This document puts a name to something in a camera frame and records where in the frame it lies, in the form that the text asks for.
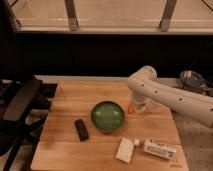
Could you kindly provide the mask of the translucent yellow end effector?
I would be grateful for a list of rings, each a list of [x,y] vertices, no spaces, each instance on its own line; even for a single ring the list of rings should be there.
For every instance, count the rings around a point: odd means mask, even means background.
[[[135,107],[134,113],[143,113],[148,111],[150,113],[156,113],[161,109],[162,104],[154,100],[151,100],[145,96],[132,95],[131,102]]]

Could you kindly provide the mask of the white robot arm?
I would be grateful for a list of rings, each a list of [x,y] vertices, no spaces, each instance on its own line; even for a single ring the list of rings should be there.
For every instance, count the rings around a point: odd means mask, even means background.
[[[143,66],[127,78],[134,104],[145,105],[152,99],[213,128],[213,98],[160,84],[156,78],[157,72],[152,66]]]

